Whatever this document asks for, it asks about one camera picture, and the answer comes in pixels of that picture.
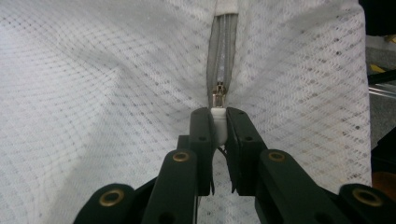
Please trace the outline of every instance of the round metal fastener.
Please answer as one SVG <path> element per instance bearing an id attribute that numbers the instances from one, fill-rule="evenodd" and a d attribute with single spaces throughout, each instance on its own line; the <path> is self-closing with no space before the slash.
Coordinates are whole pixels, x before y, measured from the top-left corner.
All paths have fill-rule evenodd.
<path id="1" fill-rule="evenodd" d="M 122 189 L 111 189 L 108 192 L 102 194 L 99 199 L 99 204 L 103 207 L 110 207 L 121 202 L 124 198 L 124 192 Z"/>
<path id="2" fill-rule="evenodd" d="M 280 152 L 270 152 L 268 157 L 271 161 L 284 161 L 286 159 L 285 155 Z"/>
<path id="3" fill-rule="evenodd" d="M 383 204 L 382 199 L 367 189 L 353 189 L 352 195 L 361 203 L 372 207 L 379 207 Z"/>
<path id="4" fill-rule="evenodd" d="M 177 152 L 172 158 L 174 161 L 187 161 L 190 158 L 190 155 L 186 152 Z"/>

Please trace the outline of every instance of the perforated fabric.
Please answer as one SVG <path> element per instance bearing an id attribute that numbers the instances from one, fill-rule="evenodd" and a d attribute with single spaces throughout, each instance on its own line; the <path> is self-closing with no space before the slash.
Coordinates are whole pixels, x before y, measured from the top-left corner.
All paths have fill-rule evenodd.
<path id="1" fill-rule="evenodd" d="M 71 223 L 99 188 L 138 188 L 207 106 L 215 1 L 2 1 L 0 222 Z M 227 104 L 322 187 L 370 184 L 361 8 L 241 1 Z M 214 159 L 200 223 L 257 223 Z"/>

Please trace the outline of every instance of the brass screw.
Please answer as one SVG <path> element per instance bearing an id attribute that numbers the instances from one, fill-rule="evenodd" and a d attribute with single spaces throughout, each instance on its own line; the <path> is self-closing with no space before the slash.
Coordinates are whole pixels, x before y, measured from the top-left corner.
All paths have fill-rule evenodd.
<path id="1" fill-rule="evenodd" d="M 174 161 L 187 161 L 190 158 L 190 155 L 186 152 L 177 152 L 172 158 Z"/>
<path id="2" fill-rule="evenodd" d="M 284 161 L 286 159 L 285 155 L 280 152 L 270 152 L 268 154 L 268 157 L 270 158 L 271 161 Z"/>
<path id="3" fill-rule="evenodd" d="M 108 199 L 107 196 L 111 194 L 116 194 L 117 198 Z M 99 204 L 102 205 L 103 207 L 110 207 L 121 202 L 123 197 L 124 197 L 124 192 L 121 189 L 111 189 L 108 192 L 102 194 L 102 196 L 99 199 Z"/>
<path id="4" fill-rule="evenodd" d="M 359 202 L 365 203 L 372 207 L 379 207 L 383 204 L 381 198 L 367 189 L 353 189 L 352 195 Z"/>

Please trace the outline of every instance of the zipper pull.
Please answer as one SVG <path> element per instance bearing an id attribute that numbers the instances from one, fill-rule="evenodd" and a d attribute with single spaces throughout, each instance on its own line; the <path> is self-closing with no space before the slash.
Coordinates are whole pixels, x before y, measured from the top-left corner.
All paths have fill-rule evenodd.
<path id="1" fill-rule="evenodd" d="M 226 92 L 227 90 L 223 86 L 223 83 L 218 82 L 218 85 L 215 86 L 212 91 L 213 107 L 224 107 Z"/>

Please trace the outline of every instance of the brown object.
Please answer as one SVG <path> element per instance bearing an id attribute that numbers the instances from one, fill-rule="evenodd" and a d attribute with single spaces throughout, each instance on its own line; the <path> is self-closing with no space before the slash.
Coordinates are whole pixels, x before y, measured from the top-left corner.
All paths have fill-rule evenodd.
<path id="1" fill-rule="evenodd" d="M 396 202 L 396 175 L 387 172 L 372 174 L 373 188 L 379 189 Z"/>

